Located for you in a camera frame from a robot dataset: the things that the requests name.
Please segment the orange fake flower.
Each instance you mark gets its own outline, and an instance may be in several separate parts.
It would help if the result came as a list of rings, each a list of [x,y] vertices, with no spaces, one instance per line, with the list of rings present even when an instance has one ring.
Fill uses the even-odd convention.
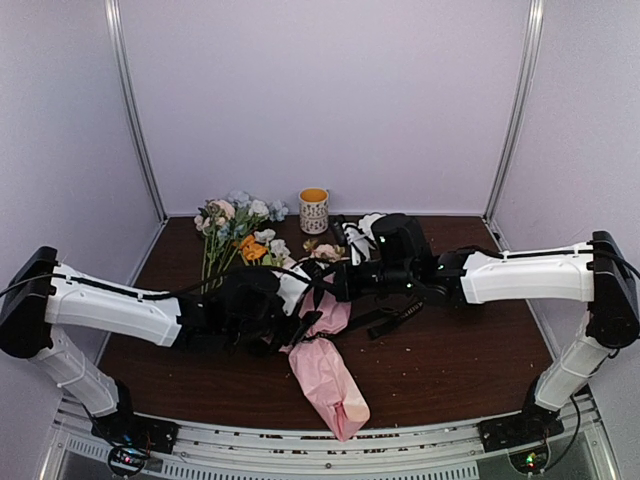
[[[247,265],[257,264],[268,252],[267,248],[259,243],[253,234],[245,237],[238,249],[242,260]]]

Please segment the pink wrapping paper sheet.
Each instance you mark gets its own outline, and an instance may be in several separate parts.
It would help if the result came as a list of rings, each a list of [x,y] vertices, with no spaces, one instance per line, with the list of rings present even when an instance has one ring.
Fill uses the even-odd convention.
[[[355,379],[329,337],[346,329],[351,305],[325,293],[318,305],[308,293],[302,314],[318,311],[320,318],[303,341],[280,349],[288,355],[293,375],[309,403],[340,442],[350,440],[369,421],[370,409]]]

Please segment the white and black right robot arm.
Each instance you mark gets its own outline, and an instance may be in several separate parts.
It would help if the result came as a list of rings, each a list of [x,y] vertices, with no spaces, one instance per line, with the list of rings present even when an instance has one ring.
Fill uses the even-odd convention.
[[[535,440],[550,426],[551,413],[584,387],[606,358],[639,338],[639,273],[606,231],[555,249],[510,252],[467,246],[434,254],[418,220],[402,213],[371,214],[357,223],[335,216],[329,224],[352,255],[336,270],[340,301],[405,294],[426,306],[511,300],[584,305],[575,339],[533,382],[531,400],[513,419],[519,440]]]

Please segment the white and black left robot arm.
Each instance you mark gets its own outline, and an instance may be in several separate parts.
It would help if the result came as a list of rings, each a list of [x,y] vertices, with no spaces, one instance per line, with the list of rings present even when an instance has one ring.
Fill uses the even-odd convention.
[[[1,349],[38,363],[123,444],[137,442],[144,424],[127,393],[68,337],[67,325],[126,335],[156,346],[211,353],[243,340],[286,331],[311,278],[300,267],[236,267],[216,275],[220,286],[154,292],[106,282],[39,248],[2,291]]]

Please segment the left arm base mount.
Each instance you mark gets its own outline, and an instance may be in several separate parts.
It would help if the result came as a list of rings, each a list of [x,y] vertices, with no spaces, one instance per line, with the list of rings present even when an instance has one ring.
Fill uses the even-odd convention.
[[[111,446],[132,447],[143,452],[171,454],[179,426],[175,422],[135,416],[130,422],[92,419],[91,433]]]

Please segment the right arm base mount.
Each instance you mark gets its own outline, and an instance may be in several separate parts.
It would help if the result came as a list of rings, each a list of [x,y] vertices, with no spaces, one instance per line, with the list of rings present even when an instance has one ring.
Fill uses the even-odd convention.
[[[520,414],[484,420],[477,425],[477,428],[485,452],[543,442],[549,437],[564,432],[564,426],[560,420],[546,422],[540,419],[524,418]]]

